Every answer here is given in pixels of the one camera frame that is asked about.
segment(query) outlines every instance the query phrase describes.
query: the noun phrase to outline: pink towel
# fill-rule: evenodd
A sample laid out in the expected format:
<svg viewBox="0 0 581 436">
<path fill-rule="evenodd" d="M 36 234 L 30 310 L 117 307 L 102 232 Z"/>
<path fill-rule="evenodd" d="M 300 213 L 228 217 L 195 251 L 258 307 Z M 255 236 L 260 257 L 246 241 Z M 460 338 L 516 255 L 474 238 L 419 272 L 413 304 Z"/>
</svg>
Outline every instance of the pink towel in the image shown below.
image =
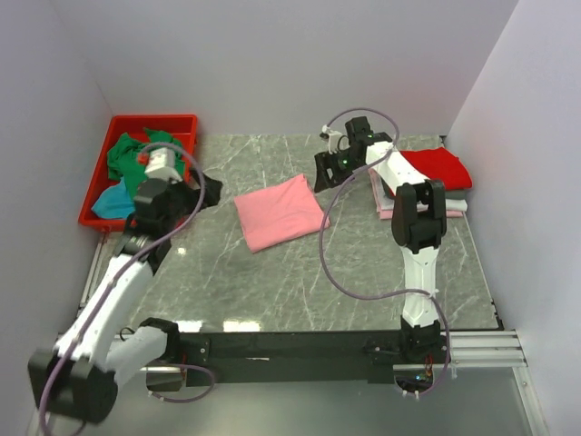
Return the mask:
<svg viewBox="0 0 581 436">
<path fill-rule="evenodd" d="M 251 252 L 317 232 L 323 219 L 305 174 L 234 198 Z"/>
</svg>

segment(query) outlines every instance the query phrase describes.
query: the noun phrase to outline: red plastic tray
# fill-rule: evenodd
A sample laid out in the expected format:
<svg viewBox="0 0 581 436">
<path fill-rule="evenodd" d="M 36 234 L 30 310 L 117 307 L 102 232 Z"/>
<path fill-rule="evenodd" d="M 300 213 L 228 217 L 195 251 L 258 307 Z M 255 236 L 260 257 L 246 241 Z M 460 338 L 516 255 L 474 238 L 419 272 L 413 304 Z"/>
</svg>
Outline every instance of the red plastic tray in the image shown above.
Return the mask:
<svg viewBox="0 0 581 436">
<path fill-rule="evenodd" d="M 89 185 L 87 195 L 84 197 L 83 208 L 79 215 L 79 223 L 100 232 L 120 232 L 123 230 L 124 220 L 103 220 L 93 213 L 91 208 L 101 193 L 117 181 L 109 180 L 107 171 L 107 152 L 117 143 L 119 136 L 128 133 L 139 141 L 148 141 L 143 131 L 144 127 L 153 130 L 163 130 L 182 142 L 183 149 L 193 154 L 198 118 L 193 114 L 186 115 L 116 115 L 111 119 L 109 130 L 97 165 L 94 168 L 93 178 Z M 183 177 L 187 182 L 190 178 L 188 172 Z"/>
</svg>

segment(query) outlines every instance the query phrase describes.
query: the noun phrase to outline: clothing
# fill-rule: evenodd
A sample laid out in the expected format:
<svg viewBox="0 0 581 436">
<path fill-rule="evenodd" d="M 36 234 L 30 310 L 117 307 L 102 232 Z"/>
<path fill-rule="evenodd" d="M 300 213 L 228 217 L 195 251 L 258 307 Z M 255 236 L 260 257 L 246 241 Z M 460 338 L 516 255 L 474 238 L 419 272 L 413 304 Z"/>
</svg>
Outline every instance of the clothing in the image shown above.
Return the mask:
<svg viewBox="0 0 581 436">
<path fill-rule="evenodd" d="M 377 212 L 381 220 L 391 219 L 393 215 L 393 207 L 395 201 L 388 198 L 383 190 L 381 184 L 381 177 L 374 170 L 369 170 L 369 177 L 371 179 L 371 191 L 377 206 Z M 425 204 L 419 204 L 418 210 L 425 211 L 428 207 Z M 468 203 L 466 200 L 446 200 L 446 216 L 462 216 L 462 213 L 468 210 Z"/>
<path fill-rule="evenodd" d="M 304 174 L 270 188 L 234 198 L 251 252 L 317 232 L 323 219 Z"/>
<path fill-rule="evenodd" d="M 393 200 L 396 196 L 391 192 L 388 188 L 388 185 L 385 183 L 385 180 L 381 179 L 381 184 L 383 185 L 383 191 L 385 194 Z M 466 196 L 468 191 L 466 189 L 455 189 L 454 191 L 446 191 L 444 195 L 446 196 L 446 200 L 466 200 Z"/>
<path fill-rule="evenodd" d="M 472 179 L 466 167 L 444 147 L 419 152 L 402 151 L 401 155 L 429 179 L 441 180 L 446 191 L 472 187 Z"/>
<path fill-rule="evenodd" d="M 121 178 L 118 184 L 105 189 L 91 210 L 104 220 L 124 220 L 133 213 L 135 206 L 127 192 L 125 180 Z"/>
<path fill-rule="evenodd" d="M 171 143 L 182 146 L 182 143 L 173 136 L 163 131 L 143 129 L 152 143 Z M 122 134 L 117 143 L 109 152 L 107 152 L 107 166 L 109 168 L 109 179 L 121 180 L 124 177 L 125 185 L 130 198 L 134 198 L 137 193 L 139 183 L 147 179 L 145 175 L 145 166 L 137 162 L 137 155 L 147 145 L 129 134 Z M 176 152 L 175 169 L 180 175 L 185 170 L 185 162 L 180 154 Z"/>
</svg>

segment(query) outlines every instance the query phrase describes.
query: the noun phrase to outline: black base bar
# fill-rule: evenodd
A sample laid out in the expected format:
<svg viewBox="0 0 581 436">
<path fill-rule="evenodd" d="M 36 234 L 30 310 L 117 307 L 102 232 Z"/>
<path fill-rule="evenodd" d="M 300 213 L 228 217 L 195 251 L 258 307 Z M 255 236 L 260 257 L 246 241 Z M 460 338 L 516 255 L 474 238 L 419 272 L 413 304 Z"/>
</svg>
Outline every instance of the black base bar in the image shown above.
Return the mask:
<svg viewBox="0 0 581 436">
<path fill-rule="evenodd" d="M 423 353 L 407 353 L 401 331 L 181 332 L 186 361 L 204 366 L 219 383 L 367 380 L 393 383 L 393 365 L 443 363 L 444 336 Z M 187 386 L 207 377 L 188 371 Z"/>
</svg>

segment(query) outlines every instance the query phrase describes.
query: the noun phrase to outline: white wall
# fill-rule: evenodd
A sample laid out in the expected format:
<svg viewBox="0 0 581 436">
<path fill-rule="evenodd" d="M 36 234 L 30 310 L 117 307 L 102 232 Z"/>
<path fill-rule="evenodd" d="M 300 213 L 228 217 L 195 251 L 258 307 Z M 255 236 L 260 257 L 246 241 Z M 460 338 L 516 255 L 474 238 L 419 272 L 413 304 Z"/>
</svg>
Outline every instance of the white wall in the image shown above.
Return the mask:
<svg viewBox="0 0 581 436">
<path fill-rule="evenodd" d="M 76 219 L 111 111 L 46 0 L 5 0 L 0 41 L 0 422 L 16 435 L 28 358 L 83 291 L 97 234 Z"/>
<path fill-rule="evenodd" d="M 517 0 L 52 0 L 117 114 L 306 133 L 340 109 L 447 134 Z"/>
<path fill-rule="evenodd" d="M 581 3 L 520 0 L 448 137 L 469 220 L 553 436 L 579 434 Z"/>
</svg>

